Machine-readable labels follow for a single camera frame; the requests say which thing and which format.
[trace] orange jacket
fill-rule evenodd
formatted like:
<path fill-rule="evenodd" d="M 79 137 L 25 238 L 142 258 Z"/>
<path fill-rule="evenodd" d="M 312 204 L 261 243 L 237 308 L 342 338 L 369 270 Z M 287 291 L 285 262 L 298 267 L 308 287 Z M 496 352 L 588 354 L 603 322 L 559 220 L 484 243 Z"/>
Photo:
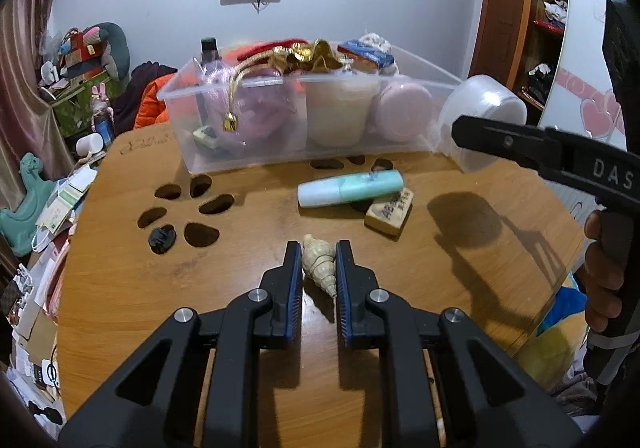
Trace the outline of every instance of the orange jacket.
<path fill-rule="evenodd" d="M 133 128 L 142 128 L 154 123 L 169 121 L 169 114 L 166 111 L 164 101 L 160 101 L 156 96 L 158 91 L 173 77 L 174 74 L 167 74 L 155 79 L 146 86 L 145 91 L 142 93 L 142 100 L 140 101 Z"/>

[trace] gold bell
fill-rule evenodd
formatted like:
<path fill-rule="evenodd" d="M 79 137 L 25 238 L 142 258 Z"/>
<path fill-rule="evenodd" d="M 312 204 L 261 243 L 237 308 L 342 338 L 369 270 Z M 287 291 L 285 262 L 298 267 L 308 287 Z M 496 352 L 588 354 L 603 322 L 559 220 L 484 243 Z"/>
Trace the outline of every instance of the gold bell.
<path fill-rule="evenodd" d="M 233 112 L 225 113 L 222 129 L 225 132 L 235 132 L 238 130 L 238 116 Z"/>

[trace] teal dinosaur toy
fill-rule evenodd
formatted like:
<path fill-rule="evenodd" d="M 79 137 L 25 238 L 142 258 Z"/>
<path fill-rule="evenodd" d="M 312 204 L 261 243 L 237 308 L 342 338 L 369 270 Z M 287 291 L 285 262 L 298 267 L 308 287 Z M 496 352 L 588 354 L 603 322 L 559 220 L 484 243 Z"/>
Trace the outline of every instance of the teal dinosaur toy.
<path fill-rule="evenodd" d="M 42 161 L 34 154 L 26 153 L 20 160 L 20 176 L 27 194 L 15 211 L 0 209 L 0 233 L 4 235 L 17 257 L 31 251 L 31 240 L 36 234 L 36 221 L 56 186 L 53 181 L 40 179 L 41 171 Z"/>

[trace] wooden door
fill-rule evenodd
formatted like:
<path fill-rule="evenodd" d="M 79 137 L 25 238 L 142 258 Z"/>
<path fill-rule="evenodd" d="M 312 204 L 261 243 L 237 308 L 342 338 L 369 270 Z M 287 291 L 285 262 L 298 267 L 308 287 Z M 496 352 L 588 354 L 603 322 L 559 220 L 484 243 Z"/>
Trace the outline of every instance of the wooden door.
<path fill-rule="evenodd" d="M 525 0 L 483 0 L 480 27 L 470 76 L 487 74 L 511 88 Z"/>

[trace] light blue tube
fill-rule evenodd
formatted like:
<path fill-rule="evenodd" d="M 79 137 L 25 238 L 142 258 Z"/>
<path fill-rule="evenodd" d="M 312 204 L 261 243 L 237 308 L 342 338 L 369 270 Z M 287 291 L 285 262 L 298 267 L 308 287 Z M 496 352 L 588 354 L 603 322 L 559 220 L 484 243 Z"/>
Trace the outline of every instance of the light blue tube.
<path fill-rule="evenodd" d="M 398 170 L 341 175 L 300 184 L 298 203 L 302 208 L 333 206 L 373 199 L 402 188 L 404 180 Z"/>

